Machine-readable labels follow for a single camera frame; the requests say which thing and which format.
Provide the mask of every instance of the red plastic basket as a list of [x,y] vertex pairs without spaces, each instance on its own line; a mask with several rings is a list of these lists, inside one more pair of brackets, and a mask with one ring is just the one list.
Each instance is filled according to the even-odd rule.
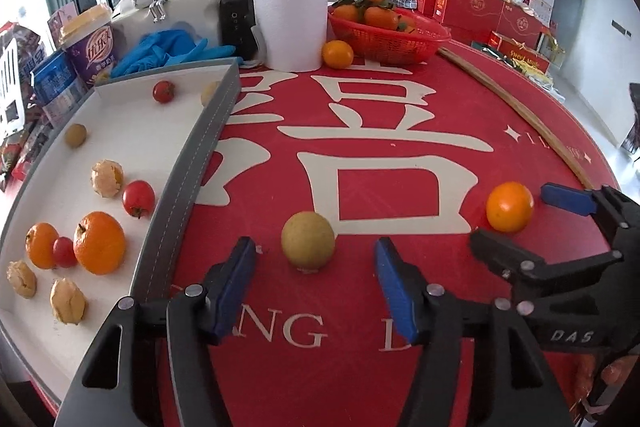
[[383,64],[418,64],[436,54],[438,48],[451,40],[448,29],[424,15],[395,8],[401,15],[415,20],[413,33],[402,33],[374,28],[334,17],[329,8],[329,22],[338,40],[348,42],[358,57],[369,58]]

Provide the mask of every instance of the blue gripper pad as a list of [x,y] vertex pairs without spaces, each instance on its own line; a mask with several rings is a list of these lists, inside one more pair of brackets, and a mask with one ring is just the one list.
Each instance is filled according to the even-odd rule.
[[593,201],[590,191],[577,190],[554,183],[542,185],[540,198],[546,204],[562,208],[578,216],[589,216],[596,211],[596,202]]
[[418,328],[414,320],[415,303],[405,290],[394,265],[402,263],[402,260],[395,251],[390,251],[382,240],[376,241],[374,252],[378,282],[391,311],[396,331],[412,344],[418,337]]
[[221,270],[220,277],[226,277],[226,281],[216,302],[214,334],[219,339],[231,333],[236,323],[242,298],[254,275],[256,257],[255,243],[242,238]]

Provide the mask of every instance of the yellow lid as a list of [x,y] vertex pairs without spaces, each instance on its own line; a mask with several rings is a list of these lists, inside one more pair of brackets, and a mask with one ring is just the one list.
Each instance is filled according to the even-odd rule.
[[98,4],[81,13],[78,17],[74,17],[60,29],[60,43],[65,41],[79,40],[77,37],[80,33],[88,34],[90,27],[102,26],[111,21],[111,8],[106,4]]

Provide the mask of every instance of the paper towel roll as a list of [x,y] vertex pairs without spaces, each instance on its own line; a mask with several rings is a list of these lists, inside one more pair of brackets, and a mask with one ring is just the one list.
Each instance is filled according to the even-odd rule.
[[314,71],[322,65],[327,0],[254,0],[254,6],[267,44],[267,67]]

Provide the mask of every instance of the yogurt cup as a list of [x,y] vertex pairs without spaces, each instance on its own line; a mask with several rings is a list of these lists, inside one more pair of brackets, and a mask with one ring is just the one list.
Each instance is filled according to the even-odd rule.
[[60,30],[60,47],[69,56],[87,87],[100,84],[116,65],[111,31],[111,8],[98,4]]

